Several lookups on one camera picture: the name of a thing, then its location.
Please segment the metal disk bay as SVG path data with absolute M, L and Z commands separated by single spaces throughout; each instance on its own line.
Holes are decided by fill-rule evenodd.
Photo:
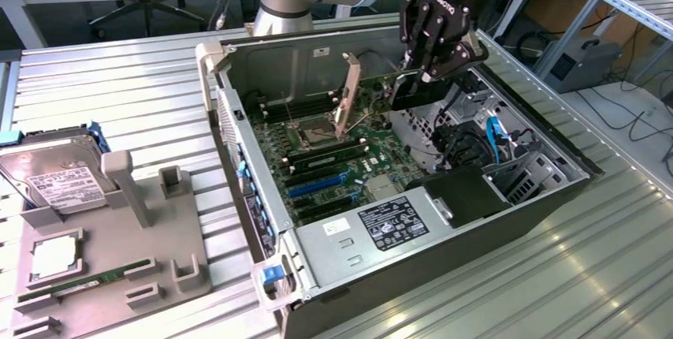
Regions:
M 508 162 L 490 164 L 482 171 L 513 205 L 569 184 L 566 174 L 540 151 L 529 151 Z

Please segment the metal socket cover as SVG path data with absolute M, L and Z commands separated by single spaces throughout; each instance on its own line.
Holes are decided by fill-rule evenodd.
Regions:
M 346 122 L 352 112 L 361 79 L 361 63 L 356 55 L 353 53 L 344 53 L 341 56 L 346 60 L 348 70 L 344 91 L 333 115 L 334 135 L 337 139 L 342 138 L 346 134 Z

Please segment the black low-profile graphics card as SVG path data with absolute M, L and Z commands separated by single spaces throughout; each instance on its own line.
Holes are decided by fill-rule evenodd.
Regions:
M 392 86 L 390 108 L 405 110 L 444 99 L 452 88 L 452 81 L 433 79 L 425 72 L 414 70 L 397 76 Z

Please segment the silver power supply unit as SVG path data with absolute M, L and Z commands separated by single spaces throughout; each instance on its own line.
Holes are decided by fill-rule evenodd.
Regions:
M 365 278 L 449 239 L 446 205 L 422 187 L 357 207 L 296 231 L 317 293 Z

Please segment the blue case latch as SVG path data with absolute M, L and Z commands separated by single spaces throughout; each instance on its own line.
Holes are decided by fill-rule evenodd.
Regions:
M 267 266 L 261 270 L 261 283 L 264 285 L 272 285 L 275 282 L 281 281 L 285 276 L 283 265 Z

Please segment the black expansion slot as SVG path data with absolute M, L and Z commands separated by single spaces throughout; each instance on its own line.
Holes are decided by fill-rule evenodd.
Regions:
M 301 223 L 302 223 L 302 225 L 306 225 L 306 224 L 313 223 L 316 221 L 320 221 L 320 220 L 322 220 L 325 218 L 329 218 L 329 217 L 332 217 L 336 214 L 342 213 L 342 212 L 350 210 L 354 207 L 358 207 L 358 203 L 357 202 L 344 203 L 341 206 L 334 207 L 333 209 L 330 209 L 330 210 L 328 210 L 325 212 L 313 214 L 312 216 L 302 218 L 301 219 Z

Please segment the green motherboard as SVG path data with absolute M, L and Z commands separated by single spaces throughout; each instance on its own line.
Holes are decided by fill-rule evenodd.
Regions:
M 424 174 L 420 162 L 412 157 L 410 147 L 393 132 L 393 114 L 384 97 L 392 80 L 392 75 L 384 75 L 368 77 L 360 82 L 346 122 L 346 134 L 338 141 L 310 149 L 300 145 L 296 133 L 299 122 L 308 118 L 326 117 L 334 123 L 333 115 L 340 102 L 336 91 L 324 92 L 301 102 L 281 104 L 271 104 L 265 96 L 259 96 L 257 104 L 248 107 L 261 153 L 296 225 L 302 225 L 302 218 L 344 203 L 357 202 L 361 206 L 374 202 L 365 187 L 366 181 L 373 177 L 389 175 L 404 190 L 406 184 Z M 293 171 L 289 157 L 341 143 L 365 143 L 366 153 L 306 172 Z M 338 175 L 346 177 L 341 185 L 301 197 L 288 197 L 292 188 Z

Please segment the grey black PC case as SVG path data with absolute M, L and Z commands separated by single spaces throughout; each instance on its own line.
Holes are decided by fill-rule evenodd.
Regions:
M 418 70 L 402 68 L 405 47 L 397 35 L 393 23 L 348 24 L 229 42 L 215 39 L 196 48 L 205 109 L 219 126 L 227 147 L 221 157 L 233 166 L 241 193 L 239 211 L 253 250 L 252 282 L 260 305 L 277 319 L 281 339 L 310 339 L 524 236 L 601 172 L 484 62 L 445 78 L 452 88 L 444 99 L 392 110 L 393 81 Z M 344 53 L 353 53 L 361 63 L 360 82 L 393 76 L 384 93 L 392 128 L 424 169 L 402 192 L 422 187 L 444 202 L 456 234 L 396 265 L 317 293 L 297 243 L 296 231 L 304 225 L 293 223 L 281 201 L 248 107 L 257 104 L 259 96 L 281 104 L 336 91 L 341 99 Z M 513 205 L 482 168 L 529 151 L 552 160 L 569 184 Z M 273 265 L 283 265 L 287 276 L 264 285 L 261 270 Z

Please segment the black office chair base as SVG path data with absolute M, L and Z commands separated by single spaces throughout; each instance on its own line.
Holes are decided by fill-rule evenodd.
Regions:
M 87 22 L 91 33 L 96 38 L 104 39 L 107 33 L 103 29 L 103 25 L 135 12 L 143 13 L 143 27 L 147 36 L 152 35 L 152 18 L 155 12 L 163 12 L 173 17 L 189 20 L 192 23 L 197 24 L 200 32 L 207 30 L 205 19 L 187 11 L 187 0 L 177 0 L 176 6 L 168 5 L 164 1 L 165 0 L 133 0 L 125 3 L 124 0 L 116 0 L 116 9 Z

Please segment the green RAM stick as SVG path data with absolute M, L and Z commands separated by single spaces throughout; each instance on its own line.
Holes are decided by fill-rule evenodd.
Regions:
M 120 281 L 127 277 L 127 274 L 129 274 L 132 270 L 139 270 L 143 266 L 149 266 L 152 261 L 153 259 L 141 259 L 99 274 L 68 281 L 60 285 L 48 286 L 45 289 L 39 291 L 24 293 L 17 297 L 17 302 L 24 303 L 36 300 L 43 296 L 64 297 L 76 292 L 89 290 L 105 284 L 113 283 L 115 281 Z
M 309 151 L 304 154 L 292 156 L 288 158 L 288 162 L 293 171 L 300 173 L 324 166 L 330 166 L 338 162 L 345 162 L 352 158 L 361 157 L 365 153 L 365 143 L 341 143 L 320 150 Z

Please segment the silver CPU chip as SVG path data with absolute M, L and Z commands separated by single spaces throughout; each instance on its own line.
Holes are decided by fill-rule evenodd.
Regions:
M 32 275 L 45 278 L 69 270 L 77 261 L 77 239 L 57 237 L 40 242 L 33 249 Z

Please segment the CPU socket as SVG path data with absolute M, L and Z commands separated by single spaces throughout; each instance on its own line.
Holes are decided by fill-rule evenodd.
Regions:
M 300 145 L 306 149 L 338 141 L 334 125 L 326 117 L 314 117 L 300 121 L 296 133 Z

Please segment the aluminium profile frame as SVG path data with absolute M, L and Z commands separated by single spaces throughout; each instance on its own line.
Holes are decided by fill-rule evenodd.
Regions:
M 633 19 L 637 24 L 641 24 L 644 28 L 650 29 L 665 39 L 661 48 L 654 52 L 644 69 L 634 75 L 636 79 L 641 78 L 646 70 L 660 61 L 665 52 L 673 49 L 673 0 L 588 0 L 565 33 L 560 39 L 548 46 L 541 59 L 536 63 L 534 73 L 544 83 L 545 76 L 550 72 L 556 60 L 564 53 L 568 43 L 582 36 L 580 32 L 588 28 L 586 20 L 594 8 L 601 3 L 610 7 L 610 15 L 613 17 L 618 14 L 624 14 Z M 593 35 L 601 38 L 601 31 L 594 31 Z

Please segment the grey equipment box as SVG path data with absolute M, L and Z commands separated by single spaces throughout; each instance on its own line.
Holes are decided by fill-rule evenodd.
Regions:
M 568 43 L 544 81 L 558 94 L 592 88 L 621 55 L 617 43 L 594 35 L 581 36 Z

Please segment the hard disk with blue caddy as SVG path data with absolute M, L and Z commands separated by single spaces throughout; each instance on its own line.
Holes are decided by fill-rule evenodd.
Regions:
M 0 177 L 31 208 L 77 213 L 103 206 L 105 194 L 117 190 L 101 169 L 109 151 L 95 121 L 53 130 L 5 130 L 0 132 Z

